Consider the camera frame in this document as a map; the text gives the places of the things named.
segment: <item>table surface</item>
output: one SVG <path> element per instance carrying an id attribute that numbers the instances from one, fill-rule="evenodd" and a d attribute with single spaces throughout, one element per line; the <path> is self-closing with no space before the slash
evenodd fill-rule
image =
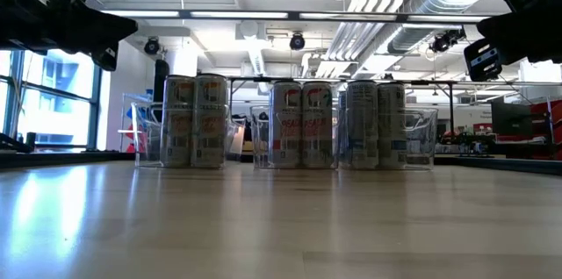
<path id="1" fill-rule="evenodd" d="M 0 172 L 0 278 L 560 278 L 562 179 L 433 172 Z"/>

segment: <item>security camera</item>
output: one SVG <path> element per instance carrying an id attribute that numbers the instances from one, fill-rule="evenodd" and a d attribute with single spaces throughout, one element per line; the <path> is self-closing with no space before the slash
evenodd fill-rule
<path id="1" fill-rule="evenodd" d="M 302 33 L 294 33 L 289 43 L 291 50 L 299 51 L 305 47 L 305 38 L 302 37 Z"/>
<path id="2" fill-rule="evenodd" d="M 149 55 L 156 55 L 160 51 L 160 43 L 158 43 L 158 37 L 148 38 L 147 44 L 144 45 L 144 52 Z"/>

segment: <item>white wall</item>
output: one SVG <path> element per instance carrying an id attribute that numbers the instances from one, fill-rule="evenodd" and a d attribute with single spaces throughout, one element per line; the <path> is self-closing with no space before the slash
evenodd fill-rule
<path id="1" fill-rule="evenodd" d="M 102 76 L 97 148 L 120 150 L 121 108 L 123 93 L 145 94 L 154 86 L 155 61 L 126 41 L 119 42 L 117 70 Z M 124 139 L 124 147 L 131 142 Z"/>

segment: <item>aluminum can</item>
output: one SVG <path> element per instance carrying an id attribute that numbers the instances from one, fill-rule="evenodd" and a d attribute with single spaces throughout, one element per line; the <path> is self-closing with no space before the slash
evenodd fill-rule
<path id="1" fill-rule="evenodd" d="M 347 89 L 346 158 L 356 169 L 374 169 L 378 165 L 377 84 L 354 81 Z"/>
<path id="2" fill-rule="evenodd" d="M 338 123 L 337 123 L 337 139 L 338 139 L 338 159 L 339 163 L 348 168 L 350 163 L 347 160 L 348 132 L 347 132 L 347 91 L 338 93 Z"/>
<path id="3" fill-rule="evenodd" d="M 301 162 L 302 103 L 300 83 L 281 81 L 270 91 L 269 161 L 274 168 Z"/>
<path id="4" fill-rule="evenodd" d="M 190 164 L 193 89 L 195 79 L 168 75 L 164 82 L 160 163 L 164 167 L 186 167 Z"/>
<path id="5" fill-rule="evenodd" d="M 400 82 L 378 86 L 378 164 L 401 169 L 406 165 L 406 92 Z"/>
<path id="6" fill-rule="evenodd" d="M 220 168 L 227 136 L 227 78 L 216 74 L 195 77 L 194 108 L 191 165 Z"/>
<path id="7" fill-rule="evenodd" d="M 332 106 L 329 82 L 305 82 L 302 88 L 302 163 L 305 167 L 330 168 L 336 164 Z"/>

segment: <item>fluorescent light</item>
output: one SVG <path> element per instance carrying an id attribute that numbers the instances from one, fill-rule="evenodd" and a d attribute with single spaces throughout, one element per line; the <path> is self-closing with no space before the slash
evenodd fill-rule
<path id="1" fill-rule="evenodd" d="M 345 12 L 301 12 L 301 19 L 316 20 L 341 20 L 341 21 L 385 21 L 390 22 L 396 20 L 396 15 L 385 14 L 369 14 L 369 13 L 345 13 Z"/>
<path id="2" fill-rule="evenodd" d="M 130 18 L 178 18 L 178 11 L 102 11 L 104 13 L 112 14 L 121 17 Z"/>
<path id="3" fill-rule="evenodd" d="M 191 11 L 193 18 L 271 18 L 286 19 L 289 17 L 287 12 L 268 12 L 268 11 Z"/>
<path id="4" fill-rule="evenodd" d="M 453 24 L 466 24 L 466 25 L 476 25 L 481 20 L 488 18 L 488 16 L 470 16 L 470 15 L 410 15 L 407 17 L 407 21 L 416 22 L 435 22 L 435 23 L 453 23 Z"/>

